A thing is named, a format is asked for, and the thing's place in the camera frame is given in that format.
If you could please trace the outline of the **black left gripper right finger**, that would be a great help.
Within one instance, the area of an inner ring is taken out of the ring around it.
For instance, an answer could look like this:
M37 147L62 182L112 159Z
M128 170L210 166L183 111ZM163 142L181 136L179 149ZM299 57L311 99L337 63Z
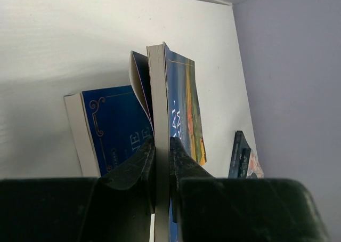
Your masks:
M169 152L169 186L172 207L172 219L178 223L180 180L184 178L213 178L200 164L186 152L181 139L170 137Z

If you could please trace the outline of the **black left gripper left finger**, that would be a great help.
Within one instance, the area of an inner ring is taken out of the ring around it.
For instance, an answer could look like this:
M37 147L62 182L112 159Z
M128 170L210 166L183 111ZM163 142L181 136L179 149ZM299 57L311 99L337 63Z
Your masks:
M137 152L102 177L102 217L125 221L155 212L155 144L148 139Z

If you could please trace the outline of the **Jane Eyre blue book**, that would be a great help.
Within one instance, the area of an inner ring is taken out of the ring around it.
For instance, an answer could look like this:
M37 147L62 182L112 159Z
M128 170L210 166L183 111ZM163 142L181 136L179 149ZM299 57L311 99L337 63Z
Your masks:
M83 176L109 173L154 135L147 56L132 51L128 74L129 85L64 97Z

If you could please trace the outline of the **Animal Farm book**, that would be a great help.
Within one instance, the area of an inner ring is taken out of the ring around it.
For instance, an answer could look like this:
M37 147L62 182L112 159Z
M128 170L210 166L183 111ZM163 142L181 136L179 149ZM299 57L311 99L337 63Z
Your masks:
M169 49L166 43L148 46L154 140L156 147L156 208L154 240L169 240L170 138L179 138L186 153L206 163L195 63Z

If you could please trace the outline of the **Little Women book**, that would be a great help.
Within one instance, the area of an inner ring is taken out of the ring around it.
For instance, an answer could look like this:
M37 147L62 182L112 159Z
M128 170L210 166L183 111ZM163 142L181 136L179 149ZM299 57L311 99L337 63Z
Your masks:
M258 157L249 146L243 131L236 131L228 178L261 179L264 172Z

